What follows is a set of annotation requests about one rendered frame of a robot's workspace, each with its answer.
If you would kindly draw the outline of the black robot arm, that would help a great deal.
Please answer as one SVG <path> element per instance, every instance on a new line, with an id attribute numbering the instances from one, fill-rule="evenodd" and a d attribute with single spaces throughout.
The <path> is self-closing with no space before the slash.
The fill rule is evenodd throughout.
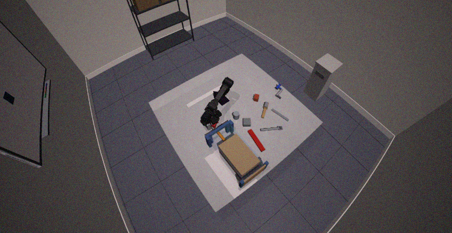
<path id="1" fill-rule="evenodd" d="M 207 122 L 209 120 L 214 125 L 219 121 L 219 119 L 220 119 L 219 116 L 217 116 L 217 117 L 215 115 L 213 117 L 210 117 L 210 116 L 216 112 L 220 98 L 224 97 L 226 95 L 226 93 L 229 92 L 229 90 L 233 84 L 234 84 L 234 81 L 232 79 L 230 79 L 229 77 L 226 77 L 223 80 L 220 90 L 217 93 L 216 97 L 213 100 L 211 100 L 211 102 L 209 102 L 208 105 L 206 106 L 206 108 L 204 109 L 205 112 L 203 113 L 203 115 L 200 118 L 203 122 Z"/>

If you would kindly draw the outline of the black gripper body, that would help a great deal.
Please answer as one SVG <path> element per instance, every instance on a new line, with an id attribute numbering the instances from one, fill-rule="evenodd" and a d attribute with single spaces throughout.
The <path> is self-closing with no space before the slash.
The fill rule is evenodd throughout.
<path id="1" fill-rule="evenodd" d="M 217 110 L 216 112 L 215 112 L 215 114 L 213 114 L 213 115 L 211 115 L 210 117 L 213 117 L 213 116 L 222 116 L 222 113 L 219 111 L 219 110 Z M 203 125 L 203 126 L 205 126 L 205 125 L 207 125 L 210 121 L 208 120 L 207 122 L 203 122 L 202 120 L 200 120 L 200 122 L 201 122 L 201 124 Z"/>

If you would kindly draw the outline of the red flat bar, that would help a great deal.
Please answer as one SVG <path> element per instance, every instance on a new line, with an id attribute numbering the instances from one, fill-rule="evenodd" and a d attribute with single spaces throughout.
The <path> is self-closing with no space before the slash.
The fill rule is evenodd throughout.
<path id="1" fill-rule="evenodd" d="M 265 150 L 265 148 L 263 147 L 263 145 L 260 143 L 260 140 L 257 138 L 257 136 L 255 135 L 255 133 L 252 131 L 252 129 L 248 130 L 249 135 L 251 136 L 251 138 L 253 139 L 253 141 L 256 143 L 257 147 L 259 148 L 259 150 L 261 152 L 263 152 Z"/>

